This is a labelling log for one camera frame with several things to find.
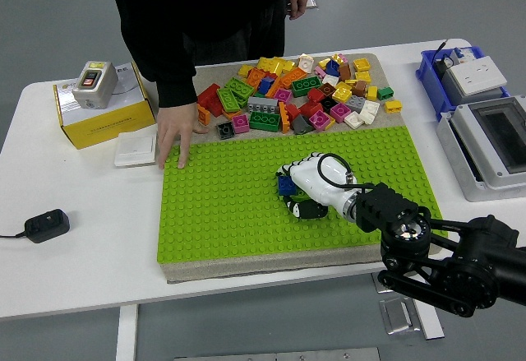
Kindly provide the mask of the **person's left hand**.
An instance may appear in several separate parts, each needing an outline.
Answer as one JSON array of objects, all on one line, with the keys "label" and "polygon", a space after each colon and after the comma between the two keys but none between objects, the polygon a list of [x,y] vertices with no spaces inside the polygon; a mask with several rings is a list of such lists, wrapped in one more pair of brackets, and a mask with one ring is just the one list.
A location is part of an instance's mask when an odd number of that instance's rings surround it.
[{"label": "person's left hand", "polygon": [[307,9],[307,0],[288,0],[288,18],[289,20],[297,20],[305,14]]}]

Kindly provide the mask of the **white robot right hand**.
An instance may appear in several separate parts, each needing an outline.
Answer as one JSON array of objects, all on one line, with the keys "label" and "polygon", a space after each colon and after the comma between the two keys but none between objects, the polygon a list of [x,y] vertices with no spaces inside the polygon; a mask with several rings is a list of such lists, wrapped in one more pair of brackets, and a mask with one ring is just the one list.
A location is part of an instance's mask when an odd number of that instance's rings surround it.
[{"label": "white robot right hand", "polygon": [[292,183],[308,198],[295,201],[284,197],[288,210],[299,219],[318,219],[333,207],[349,222],[356,220],[356,201],[362,187],[350,165],[336,154],[312,153],[300,161],[282,166],[279,175],[290,177]]}]

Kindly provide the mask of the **person's right hand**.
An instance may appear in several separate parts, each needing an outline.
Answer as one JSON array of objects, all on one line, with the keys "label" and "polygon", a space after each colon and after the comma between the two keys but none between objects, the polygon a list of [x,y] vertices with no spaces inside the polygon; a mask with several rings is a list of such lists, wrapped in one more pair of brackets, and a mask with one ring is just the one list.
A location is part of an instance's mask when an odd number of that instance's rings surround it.
[{"label": "person's right hand", "polygon": [[179,138],[180,153],[178,168],[183,169],[190,155],[191,139],[194,134],[206,134],[209,129],[198,119],[197,103],[183,106],[160,108],[158,112],[157,139],[159,145],[158,166],[164,169],[166,160]]}]

